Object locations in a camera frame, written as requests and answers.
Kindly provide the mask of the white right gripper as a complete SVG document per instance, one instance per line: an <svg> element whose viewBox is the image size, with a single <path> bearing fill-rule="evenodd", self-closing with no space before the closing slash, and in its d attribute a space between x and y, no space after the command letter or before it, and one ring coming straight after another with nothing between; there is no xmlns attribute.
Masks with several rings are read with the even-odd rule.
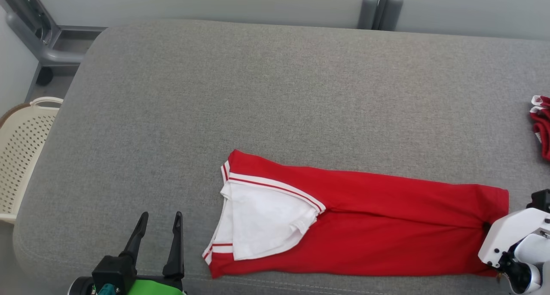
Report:
<svg viewBox="0 0 550 295"><path fill-rule="evenodd" d="M540 231L549 234L549 213L535 208L528 208L502 217L495 221L483 241L478 253L479 259L494 268L502 253L507 252L514 244L531 234L540 235Z"/></svg>

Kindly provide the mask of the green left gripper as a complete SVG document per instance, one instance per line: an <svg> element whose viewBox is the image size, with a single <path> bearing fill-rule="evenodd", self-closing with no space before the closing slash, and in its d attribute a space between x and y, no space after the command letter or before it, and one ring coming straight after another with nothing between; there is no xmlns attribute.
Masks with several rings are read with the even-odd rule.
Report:
<svg viewBox="0 0 550 295"><path fill-rule="evenodd" d="M132 266L136 265L142 238L145 236L149 213L143 212L136 223L125 248L118 257L129 258ZM138 277L127 295L186 295L183 290L184 277L184 246L183 246L183 215L176 212L172 233L171 249L168 260L163 267L164 277Z"/></svg>

